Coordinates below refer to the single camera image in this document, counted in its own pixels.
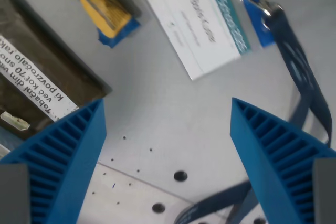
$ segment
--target gray table surface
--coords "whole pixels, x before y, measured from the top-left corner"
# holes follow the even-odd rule
[[[141,10],[142,26],[113,49],[98,42],[77,0],[27,1],[113,89],[105,98],[108,136],[99,162],[179,197],[196,201],[246,179],[229,136],[232,97],[283,119],[298,99],[275,46],[193,82],[146,0],[123,0]],[[275,1],[286,10],[335,117],[336,1]],[[306,129],[323,137],[311,120]],[[188,180],[177,183],[173,174],[181,169]]]

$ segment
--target hole in surface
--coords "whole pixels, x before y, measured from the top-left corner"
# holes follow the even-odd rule
[[[166,210],[166,207],[162,203],[156,203],[153,205],[152,210],[157,214],[161,214]]]
[[[187,178],[188,174],[183,170],[180,170],[174,174],[174,179],[178,182],[186,181]]]
[[[264,218],[257,218],[253,221],[253,224],[266,224],[266,220]]]

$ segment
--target metal clip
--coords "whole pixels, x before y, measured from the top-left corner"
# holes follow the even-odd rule
[[[259,1],[248,0],[248,1],[250,1],[254,6],[261,9],[269,17],[272,16],[274,11],[278,10],[279,8],[282,9],[279,4],[270,2],[268,0],[259,0]]]

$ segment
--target ribbed blue plastic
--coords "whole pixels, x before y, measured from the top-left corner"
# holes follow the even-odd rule
[[[235,98],[230,134],[269,223],[314,223],[312,164],[315,158],[336,157],[336,152]]]
[[[99,100],[29,138],[0,161],[28,165],[33,224],[76,223],[105,138]]]

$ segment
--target blue lanyard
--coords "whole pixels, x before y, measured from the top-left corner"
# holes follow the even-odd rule
[[[289,122],[303,127],[310,109],[328,135],[326,145],[330,148],[332,118],[328,104],[309,66],[306,54],[288,23],[284,10],[267,0],[249,0],[265,13],[264,24],[273,35],[287,69],[301,94],[301,100]]]
[[[327,132],[326,145],[330,148],[332,118],[328,104],[309,66],[306,54],[289,25],[284,10],[278,4],[267,0],[249,1],[264,12],[263,23],[274,37],[287,69],[301,94],[301,100],[289,122],[301,129],[310,109]],[[183,211],[174,224],[188,224],[231,205],[234,205],[234,208],[226,223],[239,224],[257,204],[256,195],[250,182],[247,181],[196,203]]]

